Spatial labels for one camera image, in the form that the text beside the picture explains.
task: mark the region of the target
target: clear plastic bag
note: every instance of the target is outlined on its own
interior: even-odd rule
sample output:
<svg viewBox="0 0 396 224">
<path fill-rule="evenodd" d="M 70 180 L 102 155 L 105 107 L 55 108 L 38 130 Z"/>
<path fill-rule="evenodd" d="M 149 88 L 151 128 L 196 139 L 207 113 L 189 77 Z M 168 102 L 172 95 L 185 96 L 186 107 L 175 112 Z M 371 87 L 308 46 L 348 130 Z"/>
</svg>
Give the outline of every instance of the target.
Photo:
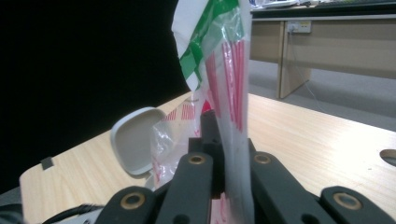
<svg viewBox="0 0 396 224">
<path fill-rule="evenodd" d="M 159 187 L 172 179 L 178 160 L 188 151 L 189 138 L 200 136 L 200 115 L 215 109 L 226 191 L 225 197 L 212 203 L 211 223 L 254 222 L 247 133 L 249 9 L 249 2 L 242 0 L 179 0 L 173 31 L 183 75 L 193 94 L 157 123 L 151 136 Z M 190 17 L 183 20 L 189 12 Z"/>
</svg>

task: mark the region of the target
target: black cable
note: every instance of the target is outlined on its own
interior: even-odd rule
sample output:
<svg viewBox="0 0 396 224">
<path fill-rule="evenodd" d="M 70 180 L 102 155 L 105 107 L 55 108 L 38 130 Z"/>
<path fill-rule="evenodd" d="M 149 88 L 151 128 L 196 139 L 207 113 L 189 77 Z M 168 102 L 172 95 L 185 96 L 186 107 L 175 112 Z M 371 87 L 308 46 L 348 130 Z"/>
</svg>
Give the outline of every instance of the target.
<svg viewBox="0 0 396 224">
<path fill-rule="evenodd" d="M 85 213 L 89 213 L 91 211 L 95 211 L 95 210 L 103 208 L 103 207 L 104 206 L 102 206 L 102 205 L 82 204 L 82 205 L 80 205 L 78 207 L 67 209 L 67 210 L 63 211 L 62 213 L 60 213 L 58 215 L 50 217 L 49 219 L 47 219 L 42 224 L 50 224 L 50 223 L 54 223 L 54 222 L 59 222 L 59 221 L 64 220 L 65 218 L 73 217 L 73 216 L 76 216 L 76 215 L 82 215 L 82 214 L 85 214 Z"/>
</svg>

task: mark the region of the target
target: power socket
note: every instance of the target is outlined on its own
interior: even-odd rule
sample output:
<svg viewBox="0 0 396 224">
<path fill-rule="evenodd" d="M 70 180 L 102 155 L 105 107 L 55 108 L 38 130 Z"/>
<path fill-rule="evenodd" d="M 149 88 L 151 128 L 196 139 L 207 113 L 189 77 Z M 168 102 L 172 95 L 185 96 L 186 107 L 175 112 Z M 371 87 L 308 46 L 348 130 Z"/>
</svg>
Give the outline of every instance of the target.
<svg viewBox="0 0 396 224">
<path fill-rule="evenodd" d="M 288 33 L 311 33 L 311 21 L 288 21 Z"/>
</svg>

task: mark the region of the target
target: green stripe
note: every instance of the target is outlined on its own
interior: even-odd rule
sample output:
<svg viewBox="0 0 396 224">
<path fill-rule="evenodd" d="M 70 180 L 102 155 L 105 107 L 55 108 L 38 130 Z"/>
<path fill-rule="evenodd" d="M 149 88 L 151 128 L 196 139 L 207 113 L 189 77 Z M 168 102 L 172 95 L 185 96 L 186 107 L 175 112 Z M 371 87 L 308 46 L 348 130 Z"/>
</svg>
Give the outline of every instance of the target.
<svg viewBox="0 0 396 224">
<path fill-rule="evenodd" d="M 195 71 L 198 79 L 201 81 L 199 74 L 199 63 L 204 58 L 201 43 L 212 21 L 219 15 L 227 13 L 238 7 L 238 0 L 209 0 L 206 8 L 192 33 L 190 44 L 180 58 L 181 70 L 183 76 L 187 79 Z"/>
</svg>

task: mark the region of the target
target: light wood table surface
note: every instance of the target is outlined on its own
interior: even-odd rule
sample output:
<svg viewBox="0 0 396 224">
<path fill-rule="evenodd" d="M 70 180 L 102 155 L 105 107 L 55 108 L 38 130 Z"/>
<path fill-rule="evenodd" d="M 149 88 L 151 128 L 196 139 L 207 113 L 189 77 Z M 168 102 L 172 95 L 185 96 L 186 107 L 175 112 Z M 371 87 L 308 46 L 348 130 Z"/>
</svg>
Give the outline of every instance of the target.
<svg viewBox="0 0 396 224">
<path fill-rule="evenodd" d="M 171 112 L 189 93 L 159 106 Z M 396 133 L 250 94 L 248 136 L 276 156 L 310 192 L 343 186 L 363 194 L 396 219 L 396 167 L 380 157 L 396 149 Z M 40 223 L 83 203 L 106 204 L 120 189 L 143 186 L 118 164 L 109 132 L 22 174 L 27 223 Z"/>
</svg>

